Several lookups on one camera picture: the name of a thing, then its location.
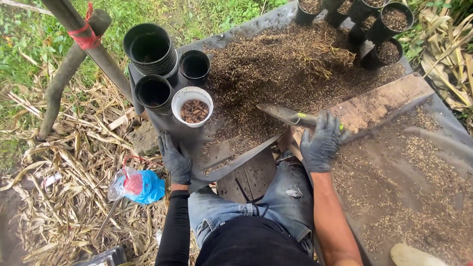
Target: ripped jeans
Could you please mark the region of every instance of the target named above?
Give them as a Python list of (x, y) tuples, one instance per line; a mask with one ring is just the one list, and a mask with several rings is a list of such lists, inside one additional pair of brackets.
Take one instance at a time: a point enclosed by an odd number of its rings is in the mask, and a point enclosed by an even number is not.
[[(264, 218), (282, 226), (312, 256), (314, 246), (314, 199), (313, 190), (307, 173), (300, 162), (278, 161), (278, 170), (263, 199), (257, 204)], [(302, 197), (290, 196), (295, 192)], [(197, 245), (202, 244), (208, 235), (225, 222), (245, 215), (257, 216), (256, 206), (225, 200), (216, 195), (208, 186), (191, 194), (189, 197), (189, 219), (197, 238)]]

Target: plastic bag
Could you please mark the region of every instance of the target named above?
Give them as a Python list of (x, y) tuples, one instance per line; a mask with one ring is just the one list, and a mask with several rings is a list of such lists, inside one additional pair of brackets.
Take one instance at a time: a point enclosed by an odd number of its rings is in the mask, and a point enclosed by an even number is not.
[(165, 181), (160, 179), (151, 170), (135, 170), (125, 167), (115, 173), (115, 176), (108, 188), (108, 199), (117, 200), (120, 197), (127, 197), (132, 201), (149, 204), (160, 200), (165, 193)]

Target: wooden post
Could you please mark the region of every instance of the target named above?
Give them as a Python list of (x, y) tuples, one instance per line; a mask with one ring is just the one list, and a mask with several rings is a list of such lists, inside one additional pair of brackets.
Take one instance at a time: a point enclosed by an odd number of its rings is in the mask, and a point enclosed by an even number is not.
[[(69, 0), (43, 0), (42, 2), (68, 31), (79, 30), (85, 26), (86, 23), (84, 19)], [(90, 37), (91, 34), (91, 30), (88, 28), (79, 36)], [(105, 47), (100, 44), (96, 48), (86, 49), (85, 51), (131, 102), (130, 81), (108, 54)]]
[[(92, 12), (88, 23), (96, 35), (102, 35), (112, 23), (112, 18), (106, 11), (96, 9)], [(46, 89), (46, 113), (41, 122), (38, 139), (44, 139), (51, 133), (54, 122), (59, 114), (64, 87), (72, 79), (86, 57), (87, 53), (74, 42)]]

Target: black rubber glove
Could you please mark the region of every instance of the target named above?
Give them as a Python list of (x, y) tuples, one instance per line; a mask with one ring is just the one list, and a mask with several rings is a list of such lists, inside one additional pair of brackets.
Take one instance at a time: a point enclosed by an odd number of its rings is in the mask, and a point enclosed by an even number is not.
[(191, 155), (181, 145), (182, 154), (174, 147), (171, 134), (161, 132), (158, 137), (159, 151), (163, 156), (164, 167), (171, 175), (172, 184), (190, 185), (192, 159)]
[(317, 116), (314, 136), (310, 138), (305, 129), (300, 141), (302, 163), (309, 173), (326, 173), (332, 170), (331, 162), (340, 144), (351, 134), (350, 130), (340, 133), (340, 119), (325, 110)]

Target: rock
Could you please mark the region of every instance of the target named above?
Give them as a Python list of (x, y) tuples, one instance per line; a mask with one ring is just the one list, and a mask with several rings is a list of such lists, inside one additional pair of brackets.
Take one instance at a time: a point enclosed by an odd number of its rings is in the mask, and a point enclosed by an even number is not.
[(133, 149), (139, 155), (152, 156), (159, 153), (158, 132), (150, 121), (143, 123), (140, 128), (130, 133)]

